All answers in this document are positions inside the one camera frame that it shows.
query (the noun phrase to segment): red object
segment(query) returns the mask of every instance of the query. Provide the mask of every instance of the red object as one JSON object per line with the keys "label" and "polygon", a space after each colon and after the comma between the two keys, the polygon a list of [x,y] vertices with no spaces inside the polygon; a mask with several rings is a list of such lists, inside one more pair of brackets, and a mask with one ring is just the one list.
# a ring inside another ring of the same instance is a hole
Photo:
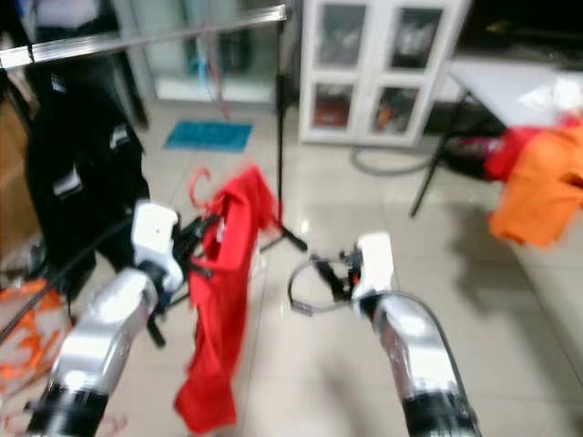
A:
{"label": "red object", "polygon": [[212,276],[189,274],[190,301],[199,311],[196,353],[174,404],[195,433],[236,422],[230,380],[245,331],[251,254],[259,230],[278,226],[278,202],[256,167],[228,182],[211,205],[209,213],[224,219],[224,232],[217,234],[221,224],[208,232],[205,259],[193,259]]}
{"label": "red object", "polygon": [[508,181],[522,149],[542,130],[541,127],[508,128],[500,138],[500,146],[486,160],[488,177],[492,180]]}

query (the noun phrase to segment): tile floor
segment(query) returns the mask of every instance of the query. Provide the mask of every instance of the tile floor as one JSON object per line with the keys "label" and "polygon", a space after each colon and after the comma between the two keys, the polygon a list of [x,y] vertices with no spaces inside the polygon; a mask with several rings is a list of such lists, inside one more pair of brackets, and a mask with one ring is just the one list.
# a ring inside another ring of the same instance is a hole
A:
{"label": "tile floor", "polygon": [[[274,183],[272,115],[235,115],[254,123],[243,157],[163,148],[178,119],[219,115],[158,105],[151,116],[152,128],[142,139],[152,196],[185,219],[195,214],[186,191],[194,168],[207,166],[214,176],[200,187],[201,196],[248,158]],[[286,223],[312,249],[329,255],[364,232],[391,233],[396,285],[426,300],[443,322],[485,437],[583,436],[581,223],[548,253],[511,247],[487,233],[486,215],[498,189],[446,170],[438,172],[419,216],[410,220],[421,173],[365,176],[351,167],[347,148],[299,144],[297,114],[290,113],[286,125]],[[380,166],[412,161],[389,154],[370,159]],[[286,283],[305,258],[284,242],[253,278],[234,382],[239,421],[214,435],[405,436],[388,360],[367,323],[348,310],[313,319],[290,311]],[[111,274],[101,263],[86,296]],[[188,435],[172,401],[192,352],[194,320],[186,306],[169,314],[161,323],[169,343],[163,351],[147,335],[137,339],[109,405],[111,414],[128,416],[122,435]],[[23,393],[11,407],[41,388]]]}

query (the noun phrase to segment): orange mesh bag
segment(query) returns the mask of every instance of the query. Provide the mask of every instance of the orange mesh bag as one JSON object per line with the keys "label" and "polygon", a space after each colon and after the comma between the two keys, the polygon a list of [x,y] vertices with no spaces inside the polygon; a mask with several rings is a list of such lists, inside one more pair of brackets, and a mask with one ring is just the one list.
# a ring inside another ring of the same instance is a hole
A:
{"label": "orange mesh bag", "polygon": [[[20,289],[1,290],[0,328],[45,285],[44,279],[35,279]],[[58,293],[49,291],[0,344],[0,405],[50,369],[70,329]]]}

